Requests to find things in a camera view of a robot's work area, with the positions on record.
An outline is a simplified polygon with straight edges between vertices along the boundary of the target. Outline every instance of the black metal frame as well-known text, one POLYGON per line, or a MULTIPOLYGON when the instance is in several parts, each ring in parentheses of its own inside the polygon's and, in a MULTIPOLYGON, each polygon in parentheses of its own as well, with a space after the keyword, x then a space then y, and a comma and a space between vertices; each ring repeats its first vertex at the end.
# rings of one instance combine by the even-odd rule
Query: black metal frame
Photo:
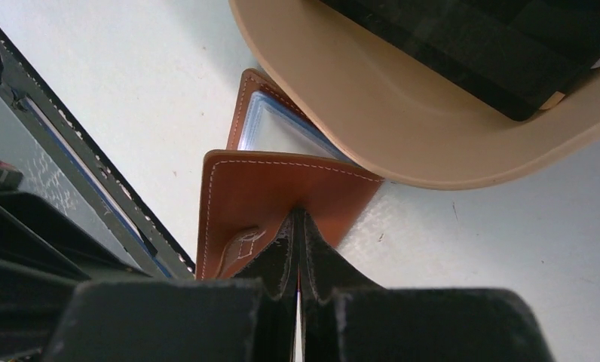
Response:
POLYGON ((193 279, 195 264, 58 96, 0 29, 0 97, 59 165, 140 267, 156 277, 193 279), (41 116, 49 124, 41 121, 41 116), (76 164, 57 136, 86 165, 76 164), (107 205, 98 182, 124 215, 107 205))

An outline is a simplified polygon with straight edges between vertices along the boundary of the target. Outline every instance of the brown leather wallet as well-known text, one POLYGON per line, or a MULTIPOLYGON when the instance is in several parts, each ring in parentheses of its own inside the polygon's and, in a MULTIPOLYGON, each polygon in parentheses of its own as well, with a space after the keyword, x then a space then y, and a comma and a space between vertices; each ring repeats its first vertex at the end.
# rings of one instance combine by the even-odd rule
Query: brown leather wallet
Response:
POLYGON ((227 150, 207 153, 201 188, 196 278, 229 278, 274 241, 295 206, 315 219, 336 247, 383 180, 354 164, 307 155, 237 151, 255 91, 274 97, 310 123, 266 75, 242 74, 227 150))

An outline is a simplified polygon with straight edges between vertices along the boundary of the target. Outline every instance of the gray floor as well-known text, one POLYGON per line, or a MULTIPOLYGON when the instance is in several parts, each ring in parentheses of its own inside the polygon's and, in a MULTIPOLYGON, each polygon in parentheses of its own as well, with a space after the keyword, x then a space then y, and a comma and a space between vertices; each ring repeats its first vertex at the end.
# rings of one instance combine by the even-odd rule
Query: gray floor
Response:
POLYGON ((96 211, 1 99, 0 159, 23 172, 21 190, 43 197, 116 256, 137 266, 96 211))

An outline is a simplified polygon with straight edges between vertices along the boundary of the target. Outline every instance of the beige bowl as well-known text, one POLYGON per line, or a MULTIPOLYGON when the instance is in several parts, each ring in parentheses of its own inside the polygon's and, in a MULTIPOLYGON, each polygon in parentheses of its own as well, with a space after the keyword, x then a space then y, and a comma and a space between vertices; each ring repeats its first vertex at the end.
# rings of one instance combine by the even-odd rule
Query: beige bowl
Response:
POLYGON ((258 61, 315 125, 388 179, 489 186, 600 138, 600 74, 519 123, 317 0, 231 0, 231 9, 258 61))

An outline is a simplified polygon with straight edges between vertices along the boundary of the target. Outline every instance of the white table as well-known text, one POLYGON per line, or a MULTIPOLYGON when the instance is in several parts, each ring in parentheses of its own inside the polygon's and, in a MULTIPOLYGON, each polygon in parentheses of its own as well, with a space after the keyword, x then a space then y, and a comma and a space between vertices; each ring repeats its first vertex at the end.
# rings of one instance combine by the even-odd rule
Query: white table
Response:
MULTIPOLYGON (((0 26, 194 256, 202 157, 256 66, 226 0, 0 0, 0 26)), ((600 141, 488 189, 388 183, 341 252, 388 287, 515 290, 557 360, 600 360, 600 141)))

